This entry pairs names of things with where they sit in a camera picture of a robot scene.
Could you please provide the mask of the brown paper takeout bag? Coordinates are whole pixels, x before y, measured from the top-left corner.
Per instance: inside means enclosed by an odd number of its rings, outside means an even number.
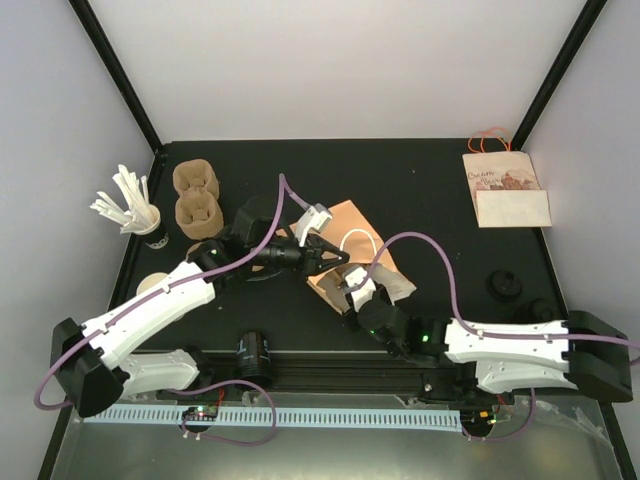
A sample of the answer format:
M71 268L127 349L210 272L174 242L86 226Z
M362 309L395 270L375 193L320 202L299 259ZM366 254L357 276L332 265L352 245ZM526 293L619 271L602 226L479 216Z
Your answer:
M351 200L328 209L332 219L320 236L349 255L349 261L328 272L310 276L309 287L329 306L340 314L346 314L353 306L361 306L372 295L376 285L384 286L392 302L408 298L416 286L397 268L391 254L381 251L384 243L364 215ZM367 273L375 256L380 253L372 277L353 297L346 297L340 286L358 284Z

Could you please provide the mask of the brown pulp cup carrier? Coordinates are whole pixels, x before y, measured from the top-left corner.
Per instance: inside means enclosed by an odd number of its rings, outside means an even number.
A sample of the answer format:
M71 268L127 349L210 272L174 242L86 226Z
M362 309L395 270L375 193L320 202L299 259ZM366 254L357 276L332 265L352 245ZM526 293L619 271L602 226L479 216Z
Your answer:
M192 255L196 250L198 250L198 248L202 245L202 243L203 243L203 242L197 242L197 243L195 243L195 244L191 245L191 246L188 248L188 250L187 250L187 252L186 252L186 254L185 254L185 260L189 260L190 256L191 256L191 255Z

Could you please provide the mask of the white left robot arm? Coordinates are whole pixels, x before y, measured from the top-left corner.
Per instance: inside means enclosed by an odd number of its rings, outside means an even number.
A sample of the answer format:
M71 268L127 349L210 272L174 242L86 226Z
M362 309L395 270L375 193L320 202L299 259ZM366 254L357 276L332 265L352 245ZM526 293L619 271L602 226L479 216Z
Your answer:
M66 404L93 417L127 395L183 390L193 399L214 388L213 372L193 349L136 354L146 340L221 293L256 278L253 267L288 269L303 278L345 264L346 252L321 237L332 220L310 205L294 226L254 197L232 224L202 242L156 286L82 324L67 318L52 331L50 364Z

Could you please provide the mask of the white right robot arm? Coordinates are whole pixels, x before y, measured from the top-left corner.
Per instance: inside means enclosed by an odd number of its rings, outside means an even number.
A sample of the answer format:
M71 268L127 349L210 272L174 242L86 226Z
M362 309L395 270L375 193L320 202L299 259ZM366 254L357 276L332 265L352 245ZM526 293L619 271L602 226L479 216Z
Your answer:
M461 325L411 317L374 283L350 287L357 323L396 358L452 374L452 395L467 403L520 389L575 390L607 403L632 400L628 340L598 317L572 311L536 324Z

